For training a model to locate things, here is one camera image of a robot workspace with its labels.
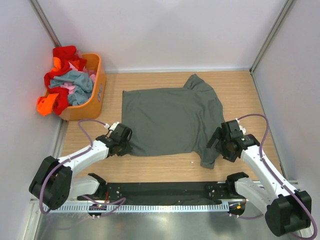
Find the dark grey t shirt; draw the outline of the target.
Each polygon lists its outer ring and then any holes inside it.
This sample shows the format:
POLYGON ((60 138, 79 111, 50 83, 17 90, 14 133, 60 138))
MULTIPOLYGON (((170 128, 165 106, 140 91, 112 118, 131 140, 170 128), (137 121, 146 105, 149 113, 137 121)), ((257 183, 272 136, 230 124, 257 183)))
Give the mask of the dark grey t shirt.
POLYGON ((224 122, 223 105, 196 74, 183 87, 123 91, 121 122, 132 129, 133 156, 195 152, 203 168, 215 166, 219 153, 207 143, 224 122))

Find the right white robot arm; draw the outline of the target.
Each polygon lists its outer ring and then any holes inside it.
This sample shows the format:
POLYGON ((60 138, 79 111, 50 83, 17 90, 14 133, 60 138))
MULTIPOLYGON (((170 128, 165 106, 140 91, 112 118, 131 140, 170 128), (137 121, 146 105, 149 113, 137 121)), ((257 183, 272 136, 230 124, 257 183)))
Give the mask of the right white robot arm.
POLYGON ((262 143, 252 134, 244 134, 239 121, 221 123, 207 143, 230 162, 241 159, 258 177, 256 184, 244 172, 229 175, 225 192, 231 198, 242 196, 264 216, 270 231, 277 237, 313 227, 312 199, 299 191, 272 165, 262 143))

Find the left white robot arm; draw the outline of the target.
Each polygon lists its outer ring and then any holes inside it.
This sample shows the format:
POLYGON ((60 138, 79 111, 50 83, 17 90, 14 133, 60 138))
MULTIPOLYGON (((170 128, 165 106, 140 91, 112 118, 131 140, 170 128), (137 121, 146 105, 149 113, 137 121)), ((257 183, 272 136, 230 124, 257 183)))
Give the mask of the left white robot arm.
POLYGON ((106 181, 95 173, 77 175, 89 166, 112 156, 131 152, 133 131, 119 123, 105 124, 107 134, 90 140, 89 145, 66 156, 46 157, 40 164, 29 192, 39 200, 43 214, 60 208, 70 199, 102 200, 107 195, 106 181))

